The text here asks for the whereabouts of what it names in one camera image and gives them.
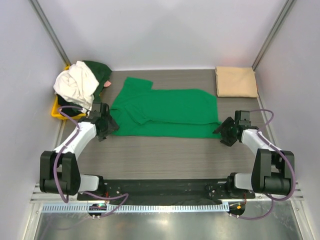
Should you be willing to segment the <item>bright green t-shirt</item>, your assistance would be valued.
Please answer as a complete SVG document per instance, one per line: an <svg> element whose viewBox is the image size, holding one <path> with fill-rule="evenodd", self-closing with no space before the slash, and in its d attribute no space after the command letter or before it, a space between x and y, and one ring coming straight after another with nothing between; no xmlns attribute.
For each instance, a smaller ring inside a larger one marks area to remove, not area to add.
<svg viewBox="0 0 320 240"><path fill-rule="evenodd" d="M150 80L128 77L110 114L117 136L219 139L217 98L201 89L154 89Z"/></svg>

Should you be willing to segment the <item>yellow plastic bin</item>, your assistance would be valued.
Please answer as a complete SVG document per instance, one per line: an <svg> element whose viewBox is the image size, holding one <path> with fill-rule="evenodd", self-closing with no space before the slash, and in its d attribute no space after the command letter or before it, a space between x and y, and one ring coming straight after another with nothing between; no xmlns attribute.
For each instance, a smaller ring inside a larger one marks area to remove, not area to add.
<svg viewBox="0 0 320 240"><path fill-rule="evenodd" d="M54 102L53 102L53 106L52 106L52 109L51 109L51 116L53 118L57 118L59 120L67 120L68 118L61 115L59 112L58 112L58 108L60 107L60 105L58 104L58 96L56 95L55 96L55 99L54 99ZM74 120L79 120L81 117L84 117L85 114L84 113L81 113L81 114L78 114L76 116L72 116L71 118L74 119Z"/></svg>

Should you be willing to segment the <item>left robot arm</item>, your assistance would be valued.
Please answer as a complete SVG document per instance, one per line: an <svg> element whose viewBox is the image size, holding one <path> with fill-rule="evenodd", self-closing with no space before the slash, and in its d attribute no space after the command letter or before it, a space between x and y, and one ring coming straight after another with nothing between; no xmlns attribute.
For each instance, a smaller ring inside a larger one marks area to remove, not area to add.
<svg viewBox="0 0 320 240"><path fill-rule="evenodd" d="M80 174L78 158L94 138L100 142L119 129L106 103L95 102L88 115L75 124L73 132L52 151L40 156L39 188L43 193L59 194L62 197L88 192L95 200L106 194L104 179L99 175Z"/></svg>

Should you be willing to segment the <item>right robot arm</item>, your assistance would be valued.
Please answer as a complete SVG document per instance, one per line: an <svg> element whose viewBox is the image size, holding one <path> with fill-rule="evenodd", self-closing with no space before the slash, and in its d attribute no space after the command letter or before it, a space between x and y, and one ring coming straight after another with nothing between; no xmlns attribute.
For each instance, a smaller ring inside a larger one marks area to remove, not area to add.
<svg viewBox="0 0 320 240"><path fill-rule="evenodd" d="M261 128L252 125L250 116L250 111L237 110L213 131L222 144L231 147L240 142L255 156L251 173L233 172L227 177L225 192L231 198L252 191L275 201L288 200L296 189L295 156L272 144Z"/></svg>

